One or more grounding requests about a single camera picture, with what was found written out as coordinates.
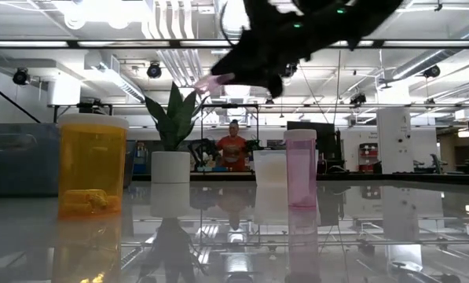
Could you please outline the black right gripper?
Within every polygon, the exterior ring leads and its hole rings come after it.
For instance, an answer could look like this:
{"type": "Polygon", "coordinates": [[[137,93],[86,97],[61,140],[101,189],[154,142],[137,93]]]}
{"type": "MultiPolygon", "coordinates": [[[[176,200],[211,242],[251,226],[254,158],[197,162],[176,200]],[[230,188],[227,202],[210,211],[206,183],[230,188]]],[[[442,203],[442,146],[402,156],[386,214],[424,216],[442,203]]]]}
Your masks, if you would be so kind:
{"type": "Polygon", "coordinates": [[[212,75],[233,75],[253,86],[263,86],[271,98],[283,93],[282,75],[285,68],[299,61],[305,49],[298,40],[307,31],[310,11],[300,0],[292,0],[298,12],[282,13],[268,0],[244,0],[250,29],[243,32],[239,41],[211,68],[212,75]]]}

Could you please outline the clear plastic bin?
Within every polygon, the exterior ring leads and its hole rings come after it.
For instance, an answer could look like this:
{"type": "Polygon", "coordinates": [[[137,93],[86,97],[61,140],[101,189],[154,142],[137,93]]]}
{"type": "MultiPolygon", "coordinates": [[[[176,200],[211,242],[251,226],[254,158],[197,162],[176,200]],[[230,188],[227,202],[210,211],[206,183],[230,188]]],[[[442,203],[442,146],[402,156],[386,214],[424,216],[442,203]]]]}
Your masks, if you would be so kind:
{"type": "Polygon", "coordinates": [[[287,184],[285,150],[256,150],[253,154],[257,186],[285,186],[287,184]]]}

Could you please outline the dark grey bin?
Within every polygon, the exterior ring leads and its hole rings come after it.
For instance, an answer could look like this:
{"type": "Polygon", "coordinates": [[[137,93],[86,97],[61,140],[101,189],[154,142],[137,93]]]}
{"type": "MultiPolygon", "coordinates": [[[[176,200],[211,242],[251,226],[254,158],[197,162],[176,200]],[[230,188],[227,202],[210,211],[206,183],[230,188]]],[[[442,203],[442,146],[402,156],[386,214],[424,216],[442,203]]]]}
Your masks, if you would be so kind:
{"type": "Polygon", "coordinates": [[[56,124],[0,124],[0,197],[58,195],[56,124]]]}

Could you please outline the person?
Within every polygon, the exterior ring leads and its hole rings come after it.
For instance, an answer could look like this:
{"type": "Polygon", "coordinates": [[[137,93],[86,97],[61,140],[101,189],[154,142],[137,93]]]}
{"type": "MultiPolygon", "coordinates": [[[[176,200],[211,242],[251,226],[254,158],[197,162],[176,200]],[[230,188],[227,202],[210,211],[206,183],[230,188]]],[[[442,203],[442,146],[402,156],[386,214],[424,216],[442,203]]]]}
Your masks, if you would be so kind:
{"type": "Polygon", "coordinates": [[[221,165],[232,171],[246,171],[245,153],[247,141],[239,136],[238,120],[229,124],[229,134],[221,138],[216,147],[222,152],[221,165]]]}

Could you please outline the black flat monitor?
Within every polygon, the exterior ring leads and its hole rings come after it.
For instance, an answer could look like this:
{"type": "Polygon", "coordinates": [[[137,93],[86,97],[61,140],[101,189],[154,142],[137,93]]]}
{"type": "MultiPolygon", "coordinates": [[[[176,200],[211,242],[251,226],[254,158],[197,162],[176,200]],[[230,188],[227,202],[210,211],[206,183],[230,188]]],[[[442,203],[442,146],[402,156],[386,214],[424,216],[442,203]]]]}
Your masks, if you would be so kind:
{"type": "Polygon", "coordinates": [[[312,123],[288,121],[287,129],[311,129],[317,133],[316,147],[326,160],[340,158],[338,144],[336,141],[335,126],[332,123],[312,123]]]}

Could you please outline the snake plant in white pot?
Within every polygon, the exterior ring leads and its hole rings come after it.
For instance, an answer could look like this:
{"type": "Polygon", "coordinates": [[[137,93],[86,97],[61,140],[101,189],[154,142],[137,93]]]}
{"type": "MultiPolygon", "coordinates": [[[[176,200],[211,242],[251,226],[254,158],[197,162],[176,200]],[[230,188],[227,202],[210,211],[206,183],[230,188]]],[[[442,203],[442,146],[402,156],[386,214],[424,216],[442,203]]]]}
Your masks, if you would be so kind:
{"type": "Polygon", "coordinates": [[[151,156],[152,183],[190,182],[190,153],[179,151],[180,144],[191,134],[196,115],[201,110],[204,98],[196,103],[197,92],[193,90],[182,97],[179,87],[172,83],[167,109],[151,99],[145,98],[145,106],[159,133],[163,151],[154,151],[151,156]]]}

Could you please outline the blue storage container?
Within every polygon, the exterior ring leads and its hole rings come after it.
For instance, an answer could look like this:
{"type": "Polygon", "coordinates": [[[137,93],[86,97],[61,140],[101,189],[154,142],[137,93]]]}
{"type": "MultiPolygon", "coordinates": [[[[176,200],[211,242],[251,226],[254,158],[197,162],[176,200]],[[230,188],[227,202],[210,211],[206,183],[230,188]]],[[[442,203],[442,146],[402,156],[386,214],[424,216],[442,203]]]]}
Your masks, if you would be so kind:
{"type": "Polygon", "coordinates": [[[146,175],[147,173],[148,149],[143,141],[138,141],[134,156],[134,174],[146,175]]]}

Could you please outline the black overhead beam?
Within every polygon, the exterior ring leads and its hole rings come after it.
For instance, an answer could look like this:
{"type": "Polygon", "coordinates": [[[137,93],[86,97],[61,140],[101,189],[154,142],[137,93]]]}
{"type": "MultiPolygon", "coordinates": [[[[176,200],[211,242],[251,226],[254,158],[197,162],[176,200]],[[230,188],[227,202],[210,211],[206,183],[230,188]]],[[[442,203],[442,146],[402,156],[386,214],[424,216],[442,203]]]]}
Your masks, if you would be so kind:
{"type": "MultiPolygon", "coordinates": [[[[120,39],[120,40],[0,40],[3,50],[163,50],[163,49],[207,49],[231,48],[221,39],[120,39]]],[[[469,40],[362,40],[358,49],[414,49],[414,50],[469,50],[469,40]]]]}

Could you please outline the red tool cabinet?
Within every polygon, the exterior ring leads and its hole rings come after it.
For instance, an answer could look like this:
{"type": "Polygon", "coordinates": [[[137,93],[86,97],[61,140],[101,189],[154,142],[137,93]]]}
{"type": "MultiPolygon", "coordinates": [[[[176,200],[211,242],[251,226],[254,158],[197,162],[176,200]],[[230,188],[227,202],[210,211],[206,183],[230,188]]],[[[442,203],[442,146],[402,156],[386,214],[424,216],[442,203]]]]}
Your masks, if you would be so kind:
{"type": "Polygon", "coordinates": [[[358,170],[372,173],[374,165],[379,161],[379,147],[377,143],[362,143],[358,150],[358,170]]]}

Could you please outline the black metal frame station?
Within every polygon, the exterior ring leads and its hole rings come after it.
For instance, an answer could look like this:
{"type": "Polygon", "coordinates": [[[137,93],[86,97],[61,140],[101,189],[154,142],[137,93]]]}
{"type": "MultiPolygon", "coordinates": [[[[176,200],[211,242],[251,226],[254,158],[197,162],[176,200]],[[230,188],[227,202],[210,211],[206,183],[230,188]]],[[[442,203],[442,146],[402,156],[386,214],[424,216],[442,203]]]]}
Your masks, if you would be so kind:
{"type": "MultiPolygon", "coordinates": [[[[212,105],[204,105],[202,108],[201,108],[201,112],[203,112],[204,109],[206,108],[211,108],[211,109],[214,109],[214,108],[225,108],[225,109],[239,109],[239,108],[243,108],[244,110],[246,110],[247,108],[253,108],[256,112],[256,116],[255,116],[255,119],[256,119],[256,138],[258,138],[259,136],[259,133],[258,133],[258,118],[259,118],[259,105],[257,103],[255,104],[252,104],[252,105],[249,105],[249,104],[233,104],[233,103],[226,103],[226,104],[212,104],[212,105]]],[[[252,151],[252,148],[251,146],[254,144],[254,142],[250,143],[247,141],[246,143],[246,153],[245,153],[245,160],[247,158],[247,156],[249,155],[249,152],[252,151]]]]}

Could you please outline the white ventilation duct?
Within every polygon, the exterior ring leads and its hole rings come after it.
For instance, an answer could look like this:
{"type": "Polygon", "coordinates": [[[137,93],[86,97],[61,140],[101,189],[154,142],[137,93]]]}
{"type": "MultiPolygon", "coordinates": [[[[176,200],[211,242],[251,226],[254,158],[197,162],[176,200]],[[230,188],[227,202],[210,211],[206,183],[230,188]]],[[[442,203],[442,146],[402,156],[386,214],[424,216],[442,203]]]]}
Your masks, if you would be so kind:
{"type": "Polygon", "coordinates": [[[114,55],[104,56],[100,51],[91,50],[84,56],[84,68],[96,71],[103,80],[114,84],[139,103],[145,102],[143,90],[120,71],[120,60],[114,55]]]}

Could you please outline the silver round duct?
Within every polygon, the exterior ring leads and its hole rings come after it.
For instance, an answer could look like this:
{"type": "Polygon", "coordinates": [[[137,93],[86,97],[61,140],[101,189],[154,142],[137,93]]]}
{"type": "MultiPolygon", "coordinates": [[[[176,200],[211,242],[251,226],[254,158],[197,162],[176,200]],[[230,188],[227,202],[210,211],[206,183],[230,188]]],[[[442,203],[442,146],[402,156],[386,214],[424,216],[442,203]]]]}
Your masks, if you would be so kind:
{"type": "Polygon", "coordinates": [[[396,67],[386,78],[379,78],[378,84],[388,85],[396,81],[407,79],[410,76],[421,73],[428,68],[462,52],[459,49],[428,50],[407,63],[396,67]]]}

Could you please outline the black metal table frame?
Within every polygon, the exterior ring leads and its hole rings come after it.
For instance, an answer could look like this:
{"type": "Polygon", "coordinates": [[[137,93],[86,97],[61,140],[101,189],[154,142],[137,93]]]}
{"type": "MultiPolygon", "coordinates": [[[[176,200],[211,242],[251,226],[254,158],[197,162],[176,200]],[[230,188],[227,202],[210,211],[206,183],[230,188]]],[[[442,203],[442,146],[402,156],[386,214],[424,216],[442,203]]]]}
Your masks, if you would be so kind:
{"type": "MultiPolygon", "coordinates": [[[[190,180],[194,182],[252,182],[256,180],[250,172],[192,172],[190,180]]],[[[425,174],[329,174],[317,175],[317,181],[401,181],[428,182],[469,186],[469,175],[425,175],[425,174]]]]}

